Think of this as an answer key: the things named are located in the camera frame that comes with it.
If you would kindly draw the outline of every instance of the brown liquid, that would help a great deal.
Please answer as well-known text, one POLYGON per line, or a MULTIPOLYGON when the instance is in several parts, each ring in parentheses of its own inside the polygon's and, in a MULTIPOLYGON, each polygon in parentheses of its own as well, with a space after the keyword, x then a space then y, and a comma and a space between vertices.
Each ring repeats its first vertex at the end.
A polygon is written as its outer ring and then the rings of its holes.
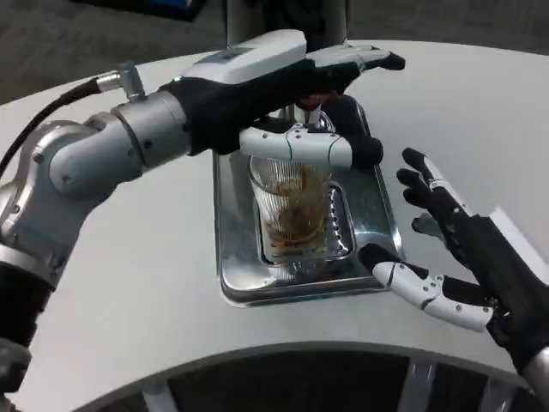
POLYGON ((274 245, 310 243, 323 236, 326 214, 325 188, 318 178, 301 167, 301 179, 288 180, 274 192, 288 198, 288 207, 277 219, 278 227, 270 227, 274 245))

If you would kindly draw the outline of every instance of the glass cup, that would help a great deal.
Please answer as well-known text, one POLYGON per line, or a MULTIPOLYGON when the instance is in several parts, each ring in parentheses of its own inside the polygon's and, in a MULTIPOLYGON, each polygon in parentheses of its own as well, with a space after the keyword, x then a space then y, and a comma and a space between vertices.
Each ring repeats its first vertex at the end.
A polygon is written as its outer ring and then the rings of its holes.
POLYGON ((329 168, 252 156, 248 172, 273 245, 301 245, 323 236, 329 168))

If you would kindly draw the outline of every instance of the metal tray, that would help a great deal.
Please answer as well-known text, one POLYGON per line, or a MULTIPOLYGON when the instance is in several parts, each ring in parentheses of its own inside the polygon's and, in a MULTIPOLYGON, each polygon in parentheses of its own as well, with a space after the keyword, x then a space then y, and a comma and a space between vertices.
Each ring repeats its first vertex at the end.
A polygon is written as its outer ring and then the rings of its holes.
POLYGON ((369 243, 402 256, 401 238, 379 167, 368 173, 332 172, 332 187, 342 194, 351 228, 353 247, 345 256, 275 263, 272 251, 261 241, 248 161, 249 157, 239 152, 214 156, 218 276, 230 303, 256 306, 384 290, 357 258, 357 251, 369 243))

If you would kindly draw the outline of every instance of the drip tray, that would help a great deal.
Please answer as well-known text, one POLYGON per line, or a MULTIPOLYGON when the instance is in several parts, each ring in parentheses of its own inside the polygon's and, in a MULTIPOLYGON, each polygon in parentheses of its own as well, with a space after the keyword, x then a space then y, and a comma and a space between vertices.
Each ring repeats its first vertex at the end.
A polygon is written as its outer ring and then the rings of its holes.
POLYGON ((365 173, 334 169, 323 244, 279 248, 263 235, 249 159, 239 152, 214 156, 218 276, 229 303, 257 306, 385 290, 357 257, 369 243, 402 257, 379 167, 365 173))
POLYGON ((339 260, 345 258, 353 251, 353 232, 347 219, 347 208, 341 193, 341 188, 330 185, 328 188, 329 208, 324 217, 324 228, 320 239, 303 245, 278 245, 268 235, 266 222, 262 221, 259 213, 256 213, 259 254, 265 264, 284 265, 299 261, 323 261, 339 260))

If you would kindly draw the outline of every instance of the round table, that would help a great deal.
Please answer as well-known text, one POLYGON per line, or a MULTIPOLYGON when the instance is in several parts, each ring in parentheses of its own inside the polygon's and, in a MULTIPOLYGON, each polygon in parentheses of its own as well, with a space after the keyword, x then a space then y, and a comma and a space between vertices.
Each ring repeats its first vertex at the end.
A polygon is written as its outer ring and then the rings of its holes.
MULTIPOLYGON (((549 58, 476 46, 372 41, 407 59, 349 89, 383 141, 383 177, 407 259, 472 277, 440 242, 414 233, 395 172, 408 146, 427 153, 476 211, 501 205, 542 252, 546 210, 549 58)), ((140 67, 148 92, 202 55, 140 67)), ((0 108, 0 153, 27 121, 71 85, 0 108)), ((83 121, 122 103, 121 91, 66 107, 83 121)), ((212 155, 181 158, 121 185, 87 219, 57 292, 39 320, 33 361, 13 397, 28 412, 110 402, 141 385, 238 356, 299 348, 421 355, 520 384, 485 332, 459 329, 391 293, 237 308, 216 276, 212 155)))

